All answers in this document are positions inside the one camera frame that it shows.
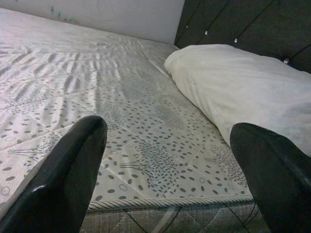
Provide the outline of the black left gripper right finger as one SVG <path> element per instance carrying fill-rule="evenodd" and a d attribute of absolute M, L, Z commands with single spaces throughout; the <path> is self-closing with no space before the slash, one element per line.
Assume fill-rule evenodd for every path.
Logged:
<path fill-rule="evenodd" d="M 288 138 L 237 123 L 230 147 L 270 231 L 311 231 L 311 159 Z"/>

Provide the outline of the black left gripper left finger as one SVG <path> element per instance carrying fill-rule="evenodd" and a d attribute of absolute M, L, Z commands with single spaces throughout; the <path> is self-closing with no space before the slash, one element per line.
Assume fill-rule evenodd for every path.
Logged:
<path fill-rule="evenodd" d="M 1 232 L 79 232 L 95 188 L 107 130 L 100 116 L 78 120 L 5 203 Z"/>

